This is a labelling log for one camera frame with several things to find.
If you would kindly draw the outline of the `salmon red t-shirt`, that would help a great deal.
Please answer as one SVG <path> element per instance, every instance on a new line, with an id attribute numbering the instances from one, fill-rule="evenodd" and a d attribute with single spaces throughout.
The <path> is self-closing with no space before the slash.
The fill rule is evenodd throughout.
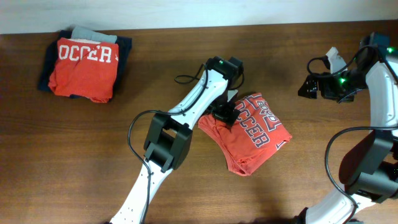
<path id="1" fill-rule="evenodd" d="M 232 126 L 204 115 L 198 128 L 221 148 L 230 172 L 249 176 L 292 139 L 261 93 L 235 102 L 239 116 Z"/>

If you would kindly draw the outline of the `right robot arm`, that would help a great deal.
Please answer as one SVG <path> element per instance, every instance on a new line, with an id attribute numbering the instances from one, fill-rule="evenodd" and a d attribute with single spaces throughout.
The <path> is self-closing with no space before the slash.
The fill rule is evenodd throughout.
<path id="1" fill-rule="evenodd" d="M 354 216 L 365 208 L 397 199 L 397 164 L 385 160 L 397 157 L 397 49 L 387 35 L 373 32 L 364 37 L 354 57 L 345 62 L 332 47 L 319 57 L 327 72 L 308 71 L 298 90 L 301 97 L 337 103 L 352 102 L 368 90 L 371 103 L 370 126 L 346 128 L 336 133 L 325 149 L 326 174 L 333 190 L 318 204 L 304 208 L 293 223 L 357 223 Z M 330 172 L 333 142 L 343 134 L 368 131 L 341 161 L 338 180 Z"/>

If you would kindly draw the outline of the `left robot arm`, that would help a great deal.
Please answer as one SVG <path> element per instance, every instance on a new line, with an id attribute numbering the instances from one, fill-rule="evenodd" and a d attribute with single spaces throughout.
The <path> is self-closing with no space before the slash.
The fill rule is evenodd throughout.
<path id="1" fill-rule="evenodd" d="M 209 58 L 193 77 L 197 84 L 168 112 L 153 110 L 154 115 L 144 143 L 145 154 L 139 176 L 111 224 L 144 223 L 149 205 L 159 187 L 185 160 L 193 128 L 204 114 L 212 114 L 227 126 L 239 116 L 233 105 L 238 80 L 244 78 L 243 62 L 231 57 Z"/>

